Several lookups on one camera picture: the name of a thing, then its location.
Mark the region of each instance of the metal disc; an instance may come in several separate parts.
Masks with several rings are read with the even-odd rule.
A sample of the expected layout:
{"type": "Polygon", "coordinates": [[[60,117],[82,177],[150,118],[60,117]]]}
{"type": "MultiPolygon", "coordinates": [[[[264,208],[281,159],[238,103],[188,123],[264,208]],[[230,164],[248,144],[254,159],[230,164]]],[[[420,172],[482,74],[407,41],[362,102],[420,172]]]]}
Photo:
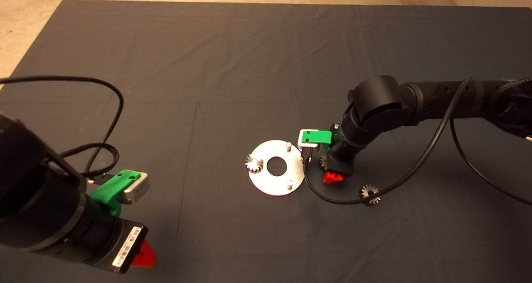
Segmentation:
{"type": "Polygon", "coordinates": [[[281,140],[266,141],[258,145],[251,157],[263,160],[264,166],[258,173],[249,173],[249,178],[261,192],[271,196],[284,196],[296,190],[303,182],[303,162],[297,147],[281,140]],[[268,171],[268,161],[279,157],[286,163],[286,172],[281,176],[272,175],[268,171]]]}

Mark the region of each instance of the label sticker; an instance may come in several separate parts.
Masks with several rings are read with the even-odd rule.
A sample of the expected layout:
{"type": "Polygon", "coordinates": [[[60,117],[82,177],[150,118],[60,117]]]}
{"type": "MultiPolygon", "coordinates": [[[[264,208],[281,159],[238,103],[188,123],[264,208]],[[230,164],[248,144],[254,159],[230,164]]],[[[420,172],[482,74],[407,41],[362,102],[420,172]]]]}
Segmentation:
{"type": "Polygon", "coordinates": [[[128,256],[129,251],[131,250],[131,247],[133,247],[133,244],[137,240],[138,235],[140,234],[141,227],[133,227],[131,232],[129,232],[129,235],[124,241],[124,244],[122,245],[120,251],[118,251],[118,255],[114,258],[113,266],[119,268],[124,263],[125,258],[128,256]]]}

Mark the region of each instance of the gear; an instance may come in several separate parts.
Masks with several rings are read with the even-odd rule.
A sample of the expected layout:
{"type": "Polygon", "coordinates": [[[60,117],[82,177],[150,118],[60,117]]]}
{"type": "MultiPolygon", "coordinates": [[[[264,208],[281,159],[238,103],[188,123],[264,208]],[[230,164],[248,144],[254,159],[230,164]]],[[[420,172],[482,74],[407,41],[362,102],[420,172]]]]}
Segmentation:
{"type": "Polygon", "coordinates": [[[248,155],[246,157],[246,168],[251,173],[256,174],[262,171],[262,165],[263,165],[262,160],[252,158],[251,155],[248,155]]]}
{"type": "Polygon", "coordinates": [[[327,154],[322,154],[318,160],[318,165],[322,171],[325,171],[325,166],[327,165],[327,154]]]}
{"type": "MultiPolygon", "coordinates": [[[[376,188],[373,185],[365,185],[360,189],[360,197],[361,198],[368,198],[370,196],[373,196],[374,194],[378,193],[379,189],[376,188]]],[[[376,205],[380,202],[380,197],[377,197],[375,199],[369,200],[366,205],[376,205]]]]}

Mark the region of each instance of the dark gray cloth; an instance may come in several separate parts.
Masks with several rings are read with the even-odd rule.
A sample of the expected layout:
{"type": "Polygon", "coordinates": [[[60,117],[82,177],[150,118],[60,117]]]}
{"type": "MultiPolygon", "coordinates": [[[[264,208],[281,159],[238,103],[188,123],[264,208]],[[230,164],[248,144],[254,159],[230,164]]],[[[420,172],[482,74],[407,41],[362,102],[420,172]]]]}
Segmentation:
{"type": "MultiPolygon", "coordinates": [[[[119,276],[0,247],[0,281],[530,281],[532,208],[477,178],[448,132],[376,207],[335,206],[305,185],[266,196],[244,158],[266,140],[295,143],[301,128],[339,122],[347,91],[370,76],[513,79],[531,66],[528,8],[63,1],[13,75],[93,76],[120,88],[116,170],[147,172],[152,183],[123,217],[150,228],[158,263],[119,276]]],[[[0,109],[58,152],[101,139],[116,104],[91,84],[0,92],[0,109]]],[[[390,184],[436,125],[382,134],[330,195],[390,184]]],[[[479,169],[532,199],[531,143],[483,120],[457,128],[479,169]]],[[[70,162],[82,169],[87,157],[70,162]]]]}

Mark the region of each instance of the black cable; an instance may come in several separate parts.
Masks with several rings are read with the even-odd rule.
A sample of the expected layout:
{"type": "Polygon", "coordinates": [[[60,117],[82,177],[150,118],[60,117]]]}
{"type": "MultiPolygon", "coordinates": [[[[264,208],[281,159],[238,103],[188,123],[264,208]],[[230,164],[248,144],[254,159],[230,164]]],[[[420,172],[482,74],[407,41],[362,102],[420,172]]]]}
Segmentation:
{"type": "Polygon", "coordinates": [[[434,135],[432,137],[432,139],[431,139],[431,142],[429,142],[429,145],[427,146],[425,151],[423,151],[422,155],[420,156],[418,161],[414,164],[414,166],[412,166],[412,168],[405,175],[403,175],[403,177],[401,177],[399,180],[395,181],[391,185],[385,187],[384,189],[376,192],[375,194],[373,194],[373,195],[371,195],[369,197],[359,198],[359,199],[354,199],[354,200],[336,200],[336,199],[332,199],[332,198],[329,198],[327,196],[324,196],[323,194],[318,192],[314,188],[314,186],[312,186],[312,183],[310,182],[310,179],[308,178],[308,174],[307,174],[307,171],[306,171],[306,165],[307,165],[308,161],[306,159],[303,159],[303,173],[304,173],[304,176],[305,176],[305,181],[308,184],[308,187],[310,188],[310,190],[312,190],[312,192],[314,192],[314,194],[316,194],[322,200],[325,200],[325,201],[327,201],[329,203],[339,204],[339,205],[354,205],[354,204],[360,204],[360,203],[367,203],[367,202],[369,202],[369,200],[378,198],[378,197],[380,197],[380,196],[382,196],[384,194],[387,194],[388,192],[391,192],[392,190],[395,190],[399,186],[403,185],[403,183],[405,183],[408,179],[410,179],[412,176],[414,176],[414,174],[420,169],[420,167],[424,164],[424,162],[427,160],[427,158],[429,157],[429,155],[433,151],[436,143],[439,140],[439,137],[441,136],[441,134],[443,133],[443,130],[445,129],[445,126],[447,125],[447,122],[451,118],[451,114],[454,111],[454,107],[456,107],[456,103],[458,103],[458,100],[460,99],[460,95],[462,94],[463,90],[465,89],[465,87],[467,86],[467,84],[469,83],[470,80],[471,80],[471,78],[467,77],[460,83],[460,85],[458,86],[458,89],[456,90],[456,93],[454,94],[454,96],[452,97],[452,99],[451,99],[451,101],[449,103],[449,107],[447,107],[447,110],[445,111],[445,114],[443,115],[443,118],[441,118],[441,122],[439,123],[439,125],[438,125],[438,127],[437,127],[437,129],[436,129],[436,131],[435,131],[435,133],[434,133],[434,135]]]}
{"type": "MultiPolygon", "coordinates": [[[[94,84],[100,84],[102,86],[105,86],[106,88],[109,88],[112,90],[116,96],[118,97],[118,108],[116,110],[116,113],[114,115],[114,118],[111,122],[111,125],[109,126],[107,132],[105,133],[103,139],[101,139],[101,143],[106,143],[107,139],[109,139],[111,133],[113,132],[116,124],[118,123],[118,119],[120,118],[120,115],[122,114],[122,109],[124,108],[124,97],[122,93],[113,86],[112,84],[109,84],[106,81],[92,78],[92,77],[83,77],[83,76],[59,76],[59,75],[44,75],[44,76],[22,76],[22,77],[9,77],[7,79],[0,79],[0,84],[16,84],[19,82],[34,82],[34,81],[70,81],[70,82],[91,82],[94,84]]],[[[85,165],[85,172],[84,173],[90,173],[91,167],[93,165],[93,162],[98,155],[99,151],[102,147],[97,147],[96,150],[93,152],[91,157],[89,158],[87,164],[85,165]]]]}
{"type": "Polygon", "coordinates": [[[466,153],[462,149],[462,146],[460,146],[460,143],[458,142],[458,136],[456,135],[456,128],[454,127],[454,119],[451,118],[450,120],[450,126],[451,126],[451,133],[453,135],[453,141],[454,145],[456,145],[456,149],[458,150],[458,153],[460,153],[460,156],[462,156],[465,163],[475,172],[479,177],[481,177],[486,183],[488,183],[490,186],[492,186],[494,189],[500,191],[501,193],[507,195],[508,197],[517,200],[521,203],[527,204],[532,206],[532,202],[529,200],[526,200],[524,198],[521,198],[515,194],[512,194],[511,192],[508,192],[507,190],[503,190],[502,188],[496,186],[490,179],[487,179],[474,165],[473,163],[467,158],[466,153]]]}
{"type": "Polygon", "coordinates": [[[70,149],[65,152],[59,153],[59,156],[61,156],[62,158],[67,158],[69,156],[76,155],[78,153],[81,153],[85,150],[92,149],[92,148],[105,149],[109,151],[113,156],[113,162],[111,162],[108,166],[105,166],[101,169],[80,173],[83,177],[95,177],[98,175],[105,174],[109,172],[110,170],[112,170],[114,166],[116,166],[116,163],[118,162],[118,160],[120,159],[120,153],[118,152],[118,150],[116,150],[116,148],[114,148],[112,145],[109,145],[107,143],[89,143],[89,144],[81,145],[74,149],[70,149]]]}

